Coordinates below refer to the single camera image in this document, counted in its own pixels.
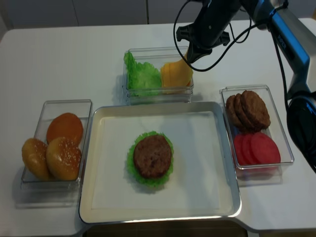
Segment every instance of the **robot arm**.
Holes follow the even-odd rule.
[[[179,27],[177,40],[190,42],[187,63],[227,45],[224,32],[241,6],[258,26],[267,28],[285,55],[293,78],[287,93],[291,99],[287,126],[292,140],[316,172],[316,37],[287,8],[276,10],[269,0],[204,0],[194,23]]]

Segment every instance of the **green lettuce leaf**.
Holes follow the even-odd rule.
[[[128,89],[160,88],[160,72],[150,63],[137,63],[131,52],[124,55],[128,76]],[[139,93],[136,95],[155,95],[155,92]]]
[[[134,150],[135,150],[135,147],[136,145],[141,141],[143,140],[145,137],[148,137],[148,136],[152,136],[152,135],[162,135],[165,137],[167,143],[169,144],[170,148],[171,148],[171,154],[172,154],[172,157],[171,157],[171,164],[170,164],[170,167],[169,169],[167,170],[167,172],[160,178],[157,178],[157,179],[145,179],[143,178],[138,170],[136,169],[135,165],[134,165]],[[127,171],[141,184],[144,184],[146,186],[149,186],[149,187],[152,187],[152,188],[155,188],[155,187],[158,187],[158,186],[161,186],[163,184],[165,184],[165,182],[167,182],[169,180],[169,175],[173,172],[173,145],[171,143],[171,141],[163,134],[163,133],[157,133],[155,131],[152,131],[152,132],[146,132],[146,133],[143,133],[141,135],[139,135],[134,144],[131,146],[131,148],[129,149],[128,151],[128,154],[127,154]]]

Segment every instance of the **burger patty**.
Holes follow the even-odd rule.
[[[255,125],[249,120],[245,112],[243,111],[242,105],[241,105],[241,94],[237,94],[234,101],[234,109],[235,113],[240,119],[241,123],[250,131],[260,131],[260,129],[256,129]]]
[[[171,165],[171,148],[162,135],[148,136],[134,150],[134,165],[144,178],[160,178]]]
[[[231,95],[228,97],[226,101],[226,110],[229,119],[232,121],[233,125],[237,127],[239,130],[243,130],[244,126],[242,125],[241,121],[237,117],[234,109],[234,101],[235,101],[235,95]]]
[[[241,95],[241,104],[245,114],[256,127],[266,129],[270,126],[266,104],[256,92],[245,90]]]

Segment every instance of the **plastic container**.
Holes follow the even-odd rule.
[[[233,140],[235,136],[239,133],[238,129],[235,128],[229,121],[226,109],[224,108],[224,117],[226,121],[229,142],[232,149],[232,155],[234,158],[236,173],[239,179],[248,179],[255,177],[256,179],[269,179],[272,176],[281,176],[282,171],[288,165],[293,164],[294,157],[290,146],[288,144],[287,138],[285,136],[280,118],[277,113],[276,106],[274,104],[273,98],[271,96],[270,90],[266,85],[246,85],[246,86],[235,86],[226,87],[220,90],[223,105],[226,104],[226,100],[231,95],[236,95],[238,93],[242,94],[245,90],[252,90],[256,92],[261,99],[265,102],[270,115],[271,125],[268,129],[262,130],[261,132],[267,134],[276,143],[278,150],[281,155],[281,162],[278,164],[257,164],[257,165],[240,165],[236,158],[236,152]]]
[[[184,55],[188,47],[179,47]],[[176,62],[181,59],[175,47],[167,48],[141,48],[129,50],[136,62],[149,62],[155,68],[160,68],[168,62]],[[151,104],[151,103],[170,103],[170,102],[190,102],[193,94],[194,82],[193,78],[189,86],[180,87],[164,87],[164,88],[146,88],[146,89],[128,89],[128,76],[126,65],[124,63],[123,70],[123,89],[125,93],[126,103],[128,105]]]
[[[37,179],[26,167],[21,179],[21,189],[24,190],[76,190],[81,185],[81,178],[84,173],[85,157],[88,145],[90,117],[92,111],[91,100],[64,100],[64,101],[46,101],[40,114],[39,122],[35,131],[34,138],[37,138],[47,144],[47,129],[54,118],[63,113],[73,113],[77,115],[83,125],[83,136],[79,144],[81,150],[81,164],[79,175],[73,181],[41,181]]]

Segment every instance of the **lettuce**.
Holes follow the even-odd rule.
[[[161,88],[160,72],[150,63],[137,63],[131,52],[124,55],[128,76],[128,89]],[[141,95],[154,95],[154,92]]]

